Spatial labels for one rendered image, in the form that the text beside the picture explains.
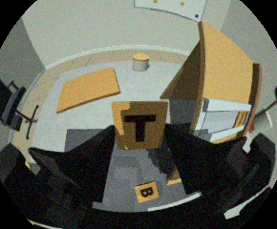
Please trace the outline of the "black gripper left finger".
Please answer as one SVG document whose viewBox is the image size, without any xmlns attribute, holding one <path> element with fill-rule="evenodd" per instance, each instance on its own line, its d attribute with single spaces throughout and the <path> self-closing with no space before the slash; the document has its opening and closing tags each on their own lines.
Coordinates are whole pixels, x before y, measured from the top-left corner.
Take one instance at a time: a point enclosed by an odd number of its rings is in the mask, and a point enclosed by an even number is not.
<svg viewBox="0 0 277 229">
<path fill-rule="evenodd" d="M 28 153 L 44 171 L 68 179 L 94 202 L 101 203 L 115 138 L 115 125 L 111 125 L 69 152 L 48 152 L 31 147 Z"/>
</svg>

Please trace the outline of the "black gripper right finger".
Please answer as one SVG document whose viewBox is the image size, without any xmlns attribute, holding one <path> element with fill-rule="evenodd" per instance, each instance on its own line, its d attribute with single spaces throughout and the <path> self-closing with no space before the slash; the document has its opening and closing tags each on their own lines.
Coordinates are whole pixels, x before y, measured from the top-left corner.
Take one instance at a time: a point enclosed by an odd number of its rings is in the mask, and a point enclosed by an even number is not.
<svg viewBox="0 0 277 229">
<path fill-rule="evenodd" d="M 169 123 L 165 123 L 164 134 L 186 195 L 199 191 L 224 160 L 241 150 L 246 142 L 243 136 L 212 144 Z"/>
</svg>

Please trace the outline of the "orange flat rectangular board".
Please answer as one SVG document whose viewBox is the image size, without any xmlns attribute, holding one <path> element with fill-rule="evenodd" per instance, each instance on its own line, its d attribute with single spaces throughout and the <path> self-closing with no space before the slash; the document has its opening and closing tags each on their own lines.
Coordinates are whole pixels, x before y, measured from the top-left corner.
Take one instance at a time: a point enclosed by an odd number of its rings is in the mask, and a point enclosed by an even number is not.
<svg viewBox="0 0 277 229">
<path fill-rule="evenodd" d="M 117 78 L 113 70 L 113 68 L 99 69 L 63 83 L 55 113 L 61 114 L 61 112 L 69 111 L 81 104 L 119 95 Z"/>
</svg>

